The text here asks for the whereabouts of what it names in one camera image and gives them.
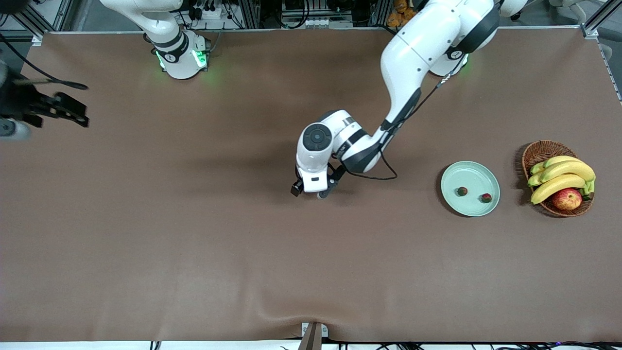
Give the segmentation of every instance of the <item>light green plate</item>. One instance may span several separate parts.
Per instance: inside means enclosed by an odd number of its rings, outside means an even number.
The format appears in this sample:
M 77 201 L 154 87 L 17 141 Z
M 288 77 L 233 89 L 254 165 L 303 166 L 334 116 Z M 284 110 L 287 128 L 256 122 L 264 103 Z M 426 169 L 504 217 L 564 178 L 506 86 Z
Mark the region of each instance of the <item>light green plate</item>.
M 458 188 L 466 187 L 466 196 L 458 196 Z M 493 173 L 480 163 L 460 161 L 450 165 L 440 180 L 440 190 L 450 207 L 467 216 L 486 215 L 499 203 L 501 190 Z M 490 193 L 490 203 L 481 201 L 481 195 Z

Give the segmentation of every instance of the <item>apple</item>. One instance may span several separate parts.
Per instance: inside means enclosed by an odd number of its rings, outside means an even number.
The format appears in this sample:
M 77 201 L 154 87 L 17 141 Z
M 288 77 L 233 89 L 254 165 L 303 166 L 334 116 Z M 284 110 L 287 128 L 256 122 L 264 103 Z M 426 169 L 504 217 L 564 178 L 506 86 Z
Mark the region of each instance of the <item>apple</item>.
M 561 210 L 576 209 L 583 202 L 583 196 L 574 188 L 566 188 L 561 191 L 557 191 L 551 199 L 553 205 Z

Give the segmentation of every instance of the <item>wicker basket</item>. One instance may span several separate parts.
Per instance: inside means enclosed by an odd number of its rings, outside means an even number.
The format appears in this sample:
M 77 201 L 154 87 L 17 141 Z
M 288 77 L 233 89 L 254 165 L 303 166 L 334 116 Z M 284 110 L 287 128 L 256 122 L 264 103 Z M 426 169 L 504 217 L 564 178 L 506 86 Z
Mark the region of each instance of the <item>wicker basket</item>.
M 540 140 L 527 146 L 525 152 L 522 154 L 522 170 L 525 173 L 525 177 L 529 179 L 529 176 L 531 176 L 529 172 L 531 167 L 555 156 L 571 156 L 578 158 L 570 148 L 555 141 Z M 588 211 L 592 207 L 593 202 L 593 199 L 583 201 L 578 208 L 573 210 L 560 210 L 556 208 L 553 206 L 550 198 L 547 198 L 544 202 L 540 203 L 540 205 L 555 215 L 561 217 L 573 217 L 579 216 Z

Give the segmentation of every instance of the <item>banana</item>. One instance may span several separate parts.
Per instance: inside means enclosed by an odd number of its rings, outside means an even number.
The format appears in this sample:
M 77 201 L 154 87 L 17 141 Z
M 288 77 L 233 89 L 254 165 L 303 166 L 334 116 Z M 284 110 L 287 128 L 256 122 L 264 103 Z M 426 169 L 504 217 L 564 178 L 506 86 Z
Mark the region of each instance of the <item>banana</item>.
M 594 192 L 594 182 L 596 182 L 596 178 L 592 181 L 588 181 L 588 194 Z
M 585 180 L 575 174 L 557 176 L 553 180 L 547 181 L 540 185 L 540 187 L 538 187 L 531 195 L 531 202 L 533 204 L 541 203 L 553 193 L 570 187 L 583 188 L 585 187 Z
M 531 167 L 531 170 L 529 171 L 532 175 L 535 175 L 539 172 L 541 172 L 542 170 L 544 170 L 544 163 L 545 162 L 539 162 L 538 164 L 534 165 Z
M 562 161 L 545 168 L 540 175 L 540 182 L 544 183 L 562 174 L 576 174 L 583 180 L 591 181 L 596 177 L 589 165 L 577 161 Z
M 579 192 L 581 193 L 582 196 L 587 196 L 590 194 L 590 185 L 585 184 L 585 187 L 579 189 Z
M 542 183 L 540 182 L 540 176 L 542 175 L 542 173 L 535 173 L 534 175 L 532 175 L 529 180 L 527 180 L 527 186 L 529 187 L 534 187 L 534 186 L 538 186 L 541 185 Z
M 580 159 L 571 157 L 571 156 L 557 156 L 557 157 L 553 157 L 553 158 L 549 158 L 547 161 L 544 162 L 544 168 L 548 168 L 549 166 L 555 164 L 555 163 L 559 163 L 559 162 L 563 162 L 563 161 L 575 161 L 575 162 L 581 162 L 582 161 Z

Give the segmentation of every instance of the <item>cable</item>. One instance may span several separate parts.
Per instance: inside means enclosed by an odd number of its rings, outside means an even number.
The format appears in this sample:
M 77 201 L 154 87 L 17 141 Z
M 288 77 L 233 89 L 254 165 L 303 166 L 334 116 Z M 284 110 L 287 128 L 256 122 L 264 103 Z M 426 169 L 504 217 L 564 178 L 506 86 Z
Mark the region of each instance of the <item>cable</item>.
M 515 344 L 515 345 L 518 346 L 519 349 L 525 349 L 523 347 L 523 344 Z M 525 344 L 525 345 L 529 346 L 530 348 L 538 349 L 538 350 L 544 350 L 544 348 L 546 348 L 546 349 L 553 349 L 553 348 L 556 348 L 558 346 L 565 346 L 565 345 L 569 345 L 569 346 L 583 346 L 583 347 L 586 347 L 586 348 L 605 350 L 605 348 L 601 347 L 600 345 L 593 344 L 593 343 L 581 343 L 579 341 L 566 341 L 566 342 L 563 342 L 563 343 L 555 343 L 554 345 L 544 344 L 542 348 L 540 346 L 538 346 L 538 345 L 533 345 L 533 344 Z M 507 347 L 507 346 L 502 346 L 500 348 L 496 348 L 495 350 L 517 350 L 517 349 L 516 348 L 510 348 L 510 347 Z
M 231 20 L 233 21 L 233 23 L 238 26 L 238 28 L 240 29 L 244 29 L 244 26 L 242 26 L 242 23 L 239 21 L 237 15 L 235 14 L 235 11 L 233 10 L 233 6 L 231 5 L 230 0 L 225 0 L 227 5 L 229 5 L 229 8 L 227 9 L 226 5 L 223 3 L 223 6 L 225 7 L 225 11 L 227 11 L 227 13 L 231 16 Z
M 179 17 L 181 17 L 181 18 L 182 18 L 182 21 L 183 21 L 183 27 L 184 27 L 186 30 L 190 29 L 190 26 L 186 23 L 186 19 L 185 19 L 185 18 L 183 18 L 183 14 L 182 14 L 182 12 L 181 12 L 181 11 L 177 11 L 177 13 L 179 13 Z
M 458 66 L 460 64 L 462 64 L 462 61 L 464 60 L 464 55 L 462 55 L 459 59 L 458 59 L 458 64 L 456 64 L 456 66 L 449 71 L 449 73 L 444 76 L 443 79 L 440 80 L 440 82 L 438 84 L 436 84 L 436 86 L 432 89 L 432 91 L 430 91 L 427 96 L 412 110 L 412 112 L 410 112 L 404 119 L 402 119 L 401 121 L 398 121 L 397 123 L 393 124 L 390 128 L 388 128 L 385 131 L 385 135 L 388 135 L 391 130 L 397 128 L 398 126 L 401 126 L 404 124 L 404 122 L 406 122 L 410 117 L 412 117 L 415 113 L 417 113 L 417 111 L 421 108 L 421 106 L 428 100 L 428 98 L 430 98 L 430 96 L 432 96 L 432 94 L 438 90 L 449 78 L 452 77 L 453 72 L 456 70 L 456 68 L 458 68 Z M 382 158 L 382 160 L 384 161 L 384 164 L 386 165 L 387 168 L 389 168 L 389 170 L 391 170 L 391 172 L 393 173 L 393 176 L 390 177 L 374 177 L 374 176 L 365 176 L 365 175 L 360 175 L 360 174 L 355 174 L 353 172 L 351 172 L 350 170 L 348 170 L 348 168 L 344 165 L 343 168 L 346 169 L 346 172 L 350 175 L 356 176 L 356 177 L 361 177 L 363 179 L 369 179 L 369 180 L 394 180 L 397 179 L 397 172 L 395 170 L 393 170 L 393 167 L 389 164 L 389 162 L 386 160 L 386 158 L 384 157 L 384 150 L 383 150 L 383 146 L 386 144 L 386 140 L 389 139 L 390 136 L 387 136 L 385 139 L 385 142 L 383 143 L 379 143 L 378 144 L 378 151 L 380 152 L 380 157 Z
M 44 72 L 42 69 L 38 68 L 36 65 L 32 64 L 29 60 L 27 60 L 24 56 L 22 56 L 22 54 L 20 54 L 19 51 L 17 51 L 17 49 L 15 47 L 13 47 L 13 45 L 11 45 L 11 43 L 2 34 L 0 34 L 0 40 L 3 43 L 5 43 L 9 47 L 9 49 L 11 49 L 11 51 L 13 51 L 14 54 L 16 54 L 22 61 L 24 61 L 24 63 L 26 63 L 27 65 L 31 66 L 37 72 L 39 72 L 39 73 L 45 75 L 46 77 L 48 77 L 49 79 L 51 79 L 51 81 L 53 83 L 63 84 L 63 85 L 66 85 L 68 87 L 77 88 L 79 90 L 88 90 L 88 87 L 86 85 L 82 84 L 82 83 L 69 82 L 67 80 L 60 80 L 60 79 L 57 79 L 57 78 L 51 76 L 50 74 Z
M 281 26 L 281 28 L 286 28 L 286 29 L 300 28 L 303 24 L 305 24 L 307 22 L 307 19 L 309 19 L 309 15 L 311 14 L 311 5 L 309 5 L 309 0 L 305 0 L 305 3 L 307 4 L 307 15 L 305 15 L 305 8 L 304 8 L 304 5 L 303 5 L 303 8 L 302 8 L 302 18 L 300 19 L 300 22 L 298 24 L 296 24 L 294 27 L 290 27 L 287 24 L 283 24 L 283 22 L 277 16 L 276 11 L 274 12 L 274 19 Z
M 389 33 L 391 33 L 393 35 L 397 35 L 397 31 L 394 31 L 393 29 L 391 29 L 388 26 L 385 26 L 384 24 L 375 24 L 372 27 L 380 27 L 380 28 L 383 28 L 384 30 L 388 31 Z
M 216 42 L 214 43 L 214 46 L 210 47 L 210 53 L 212 53 L 212 52 L 214 52 L 214 50 L 216 50 L 216 46 L 218 46 L 218 43 L 220 42 L 220 37 L 221 37 L 221 35 L 223 35 L 223 29 L 224 28 L 225 28 L 225 23 L 223 22 L 223 27 L 218 32 L 218 37 L 216 38 Z

